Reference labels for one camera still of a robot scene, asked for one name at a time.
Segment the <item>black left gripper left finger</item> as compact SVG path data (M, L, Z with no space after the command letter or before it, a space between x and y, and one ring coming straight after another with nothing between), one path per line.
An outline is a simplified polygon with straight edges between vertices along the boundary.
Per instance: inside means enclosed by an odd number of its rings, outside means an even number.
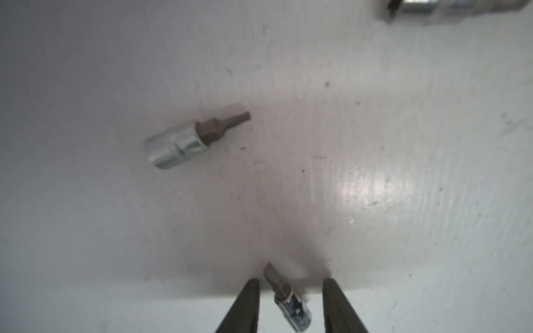
M216 333L257 333L260 311L260 282L250 279L215 331Z

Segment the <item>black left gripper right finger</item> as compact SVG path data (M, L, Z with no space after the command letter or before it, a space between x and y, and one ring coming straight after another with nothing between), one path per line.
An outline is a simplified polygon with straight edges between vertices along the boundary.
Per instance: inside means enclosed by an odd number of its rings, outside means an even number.
M337 281L323 281L323 313L325 333L368 333Z

